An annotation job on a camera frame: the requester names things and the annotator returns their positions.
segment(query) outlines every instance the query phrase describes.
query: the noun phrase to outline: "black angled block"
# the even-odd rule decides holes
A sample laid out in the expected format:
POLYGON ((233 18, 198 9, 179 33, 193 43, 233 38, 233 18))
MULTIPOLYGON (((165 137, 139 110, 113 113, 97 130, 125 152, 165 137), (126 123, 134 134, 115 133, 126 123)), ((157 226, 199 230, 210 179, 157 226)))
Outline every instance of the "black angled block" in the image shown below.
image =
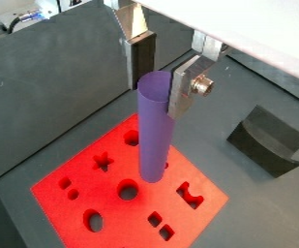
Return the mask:
POLYGON ((238 124, 229 142, 274 177, 299 167, 291 159, 299 149, 299 132, 259 106, 238 124))

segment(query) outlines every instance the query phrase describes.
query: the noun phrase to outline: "star-shaped hole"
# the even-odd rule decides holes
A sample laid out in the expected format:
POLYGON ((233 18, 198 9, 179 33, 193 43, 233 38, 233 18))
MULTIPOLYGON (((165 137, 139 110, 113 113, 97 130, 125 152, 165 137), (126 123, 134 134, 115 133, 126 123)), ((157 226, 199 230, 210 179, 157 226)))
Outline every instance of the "star-shaped hole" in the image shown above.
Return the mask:
POLYGON ((102 156, 94 156, 94 161, 94 170, 102 169, 103 172, 107 172, 109 165, 114 162, 114 160, 109 157, 107 152, 105 152, 102 156))

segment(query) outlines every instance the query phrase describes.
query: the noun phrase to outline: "hole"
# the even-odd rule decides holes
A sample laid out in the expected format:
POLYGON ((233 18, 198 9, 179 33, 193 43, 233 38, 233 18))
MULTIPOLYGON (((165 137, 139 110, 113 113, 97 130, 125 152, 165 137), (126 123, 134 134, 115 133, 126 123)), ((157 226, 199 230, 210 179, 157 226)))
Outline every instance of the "hole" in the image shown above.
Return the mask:
POLYGON ((190 188, 190 183, 185 182, 182 186, 178 188, 177 193, 183 198, 183 200, 190 205, 190 207, 193 209, 197 209, 202 205, 205 198, 203 196, 194 197, 189 191, 189 188, 190 188))
POLYGON ((95 161, 94 170, 101 168, 103 172, 109 171, 109 165, 114 162, 114 160, 110 159, 107 152, 105 152, 102 156, 94 156, 94 161, 95 161))
POLYGON ((78 190, 70 190, 69 193, 67 193, 67 197, 70 200, 75 200, 78 197, 79 197, 79 192, 78 190))
POLYGON ((137 146, 139 144, 139 132, 135 130, 129 131, 125 134, 123 139, 126 144, 137 146))
POLYGON ((123 200, 130 201, 137 198, 138 189, 137 182, 131 179, 125 179, 118 185, 118 196, 123 200))
POLYGON ((151 223, 151 225, 157 228, 158 227, 158 225, 161 224, 161 222, 162 222, 162 217, 161 217, 161 215, 157 213, 157 212, 154 212, 151 215, 150 215, 150 217, 149 217, 149 221, 150 221, 150 223, 151 223))
POLYGON ((86 210, 83 213, 83 224, 90 232, 98 233, 103 229, 102 214, 94 209, 86 210))
POLYGON ((61 188, 65 190, 70 185, 71 185, 71 181, 67 177, 65 177, 61 182, 59 182, 61 188))
POLYGON ((165 225, 162 229, 159 230, 159 234, 162 238, 165 239, 165 241, 169 241, 173 235, 175 234, 175 232, 169 225, 165 225))

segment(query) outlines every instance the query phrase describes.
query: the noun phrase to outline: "bolt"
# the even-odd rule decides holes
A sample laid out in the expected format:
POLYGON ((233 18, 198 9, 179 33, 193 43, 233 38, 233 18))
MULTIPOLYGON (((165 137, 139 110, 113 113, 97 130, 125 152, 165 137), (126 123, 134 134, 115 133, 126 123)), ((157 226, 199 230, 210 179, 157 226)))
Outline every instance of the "bolt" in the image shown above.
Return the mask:
POLYGON ((214 88, 214 81, 207 78, 205 75, 199 75, 194 80, 193 80, 193 93, 197 93, 206 97, 213 88, 214 88))
POLYGON ((229 49, 229 45, 226 45, 226 44, 223 43, 223 44, 222 44, 222 49, 221 49, 221 52, 227 51, 227 49, 229 49))

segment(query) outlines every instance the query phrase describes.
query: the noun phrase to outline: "dark gray floor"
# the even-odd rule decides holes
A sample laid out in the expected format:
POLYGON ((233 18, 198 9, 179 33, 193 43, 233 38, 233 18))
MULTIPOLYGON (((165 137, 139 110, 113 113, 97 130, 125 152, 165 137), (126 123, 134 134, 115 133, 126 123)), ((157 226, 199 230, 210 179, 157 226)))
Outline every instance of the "dark gray floor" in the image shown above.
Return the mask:
MULTIPOLYGON (((173 144, 230 201, 193 247, 299 248, 299 168, 274 179, 226 141, 257 105, 299 131, 299 100, 229 57, 210 76, 217 87, 195 97, 173 144)), ((29 247, 63 247, 30 187, 135 111, 137 92, 127 92, 0 177, 0 199, 29 247)))

